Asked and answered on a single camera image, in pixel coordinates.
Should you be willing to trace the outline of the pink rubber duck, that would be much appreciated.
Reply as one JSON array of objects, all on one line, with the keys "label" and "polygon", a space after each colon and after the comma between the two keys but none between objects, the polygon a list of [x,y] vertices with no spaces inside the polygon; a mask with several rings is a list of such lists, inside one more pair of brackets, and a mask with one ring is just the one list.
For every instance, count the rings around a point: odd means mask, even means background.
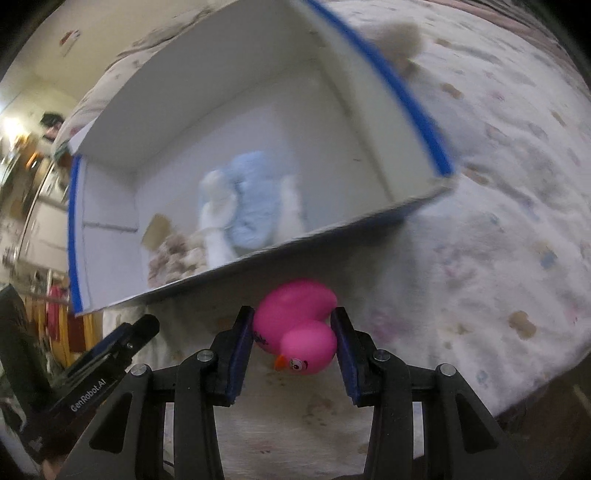
[{"label": "pink rubber duck", "polygon": [[254,341],[273,355],[274,369],[317,374],[332,363],[337,351],[337,338],[328,324],[336,307],[335,292],[324,284],[308,279],[287,282],[256,308]]}]

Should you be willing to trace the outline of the white fluffy sock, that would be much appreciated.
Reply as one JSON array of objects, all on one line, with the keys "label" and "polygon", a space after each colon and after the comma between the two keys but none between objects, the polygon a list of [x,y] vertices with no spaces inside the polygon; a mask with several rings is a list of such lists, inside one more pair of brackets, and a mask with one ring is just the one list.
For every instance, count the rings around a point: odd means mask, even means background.
[{"label": "white fluffy sock", "polygon": [[205,175],[198,230],[207,266],[231,263],[253,252],[304,235],[304,206],[297,177],[247,181],[238,185],[221,170]]}]

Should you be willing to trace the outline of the white box blue tape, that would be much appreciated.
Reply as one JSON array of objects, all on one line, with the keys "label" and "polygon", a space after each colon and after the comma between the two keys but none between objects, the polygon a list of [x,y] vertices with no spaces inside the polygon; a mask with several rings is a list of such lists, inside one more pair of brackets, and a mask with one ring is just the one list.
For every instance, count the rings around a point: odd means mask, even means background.
[{"label": "white box blue tape", "polygon": [[308,243],[397,220],[452,186],[454,167],[405,82],[315,1],[235,1],[154,54],[71,140],[68,263],[77,313],[220,277],[152,287],[155,215],[197,227],[199,184],[242,154],[294,175]]}]

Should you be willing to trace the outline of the beige soft piece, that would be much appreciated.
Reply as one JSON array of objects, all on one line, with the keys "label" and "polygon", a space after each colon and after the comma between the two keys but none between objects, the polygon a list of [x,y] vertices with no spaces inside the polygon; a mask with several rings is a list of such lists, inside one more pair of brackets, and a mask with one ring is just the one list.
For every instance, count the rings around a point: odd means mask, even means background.
[{"label": "beige soft piece", "polygon": [[150,252],[156,251],[171,232],[171,222],[163,214],[156,213],[150,220],[141,239],[141,245]]}]

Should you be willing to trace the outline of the light blue fluffy sock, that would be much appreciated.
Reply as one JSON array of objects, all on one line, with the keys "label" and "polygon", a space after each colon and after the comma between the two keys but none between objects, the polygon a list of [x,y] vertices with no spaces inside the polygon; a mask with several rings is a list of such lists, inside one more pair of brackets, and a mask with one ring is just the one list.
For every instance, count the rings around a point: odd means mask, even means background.
[{"label": "light blue fluffy sock", "polygon": [[219,229],[242,250],[270,244],[280,214],[280,172],[269,155],[240,154],[205,174],[199,189],[198,228]]}]

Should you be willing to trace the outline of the white patterned fleece blanket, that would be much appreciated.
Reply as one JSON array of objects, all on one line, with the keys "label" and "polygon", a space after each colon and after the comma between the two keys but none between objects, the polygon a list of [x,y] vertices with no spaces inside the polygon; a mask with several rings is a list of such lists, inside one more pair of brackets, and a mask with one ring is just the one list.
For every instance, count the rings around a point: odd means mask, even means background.
[{"label": "white patterned fleece blanket", "polygon": [[590,475],[590,92],[555,49],[460,1],[332,1],[363,35],[414,21],[408,77],[458,165],[454,192],[149,306],[138,354],[180,363],[287,279],[332,286],[353,323],[421,367],[457,366],[535,479]]}]

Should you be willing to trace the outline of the cream ruffled scrunchie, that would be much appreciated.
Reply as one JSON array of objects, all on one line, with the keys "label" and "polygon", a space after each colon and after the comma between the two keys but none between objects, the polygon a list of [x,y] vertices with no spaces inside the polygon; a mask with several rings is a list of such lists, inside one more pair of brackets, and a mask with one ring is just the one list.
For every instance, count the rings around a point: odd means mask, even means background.
[{"label": "cream ruffled scrunchie", "polygon": [[157,288],[208,269],[204,236],[174,232],[157,248],[148,263],[147,284]]}]

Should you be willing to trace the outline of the cream fluffy plush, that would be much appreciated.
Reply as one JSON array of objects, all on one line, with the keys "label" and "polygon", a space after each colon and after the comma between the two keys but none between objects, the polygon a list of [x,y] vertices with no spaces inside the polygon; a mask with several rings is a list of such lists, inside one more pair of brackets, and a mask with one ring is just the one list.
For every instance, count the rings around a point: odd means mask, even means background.
[{"label": "cream fluffy plush", "polygon": [[414,60],[425,48],[419,25],[410,20],[370,26],[363,30],[363,35],[403,78],[412,74]]}]

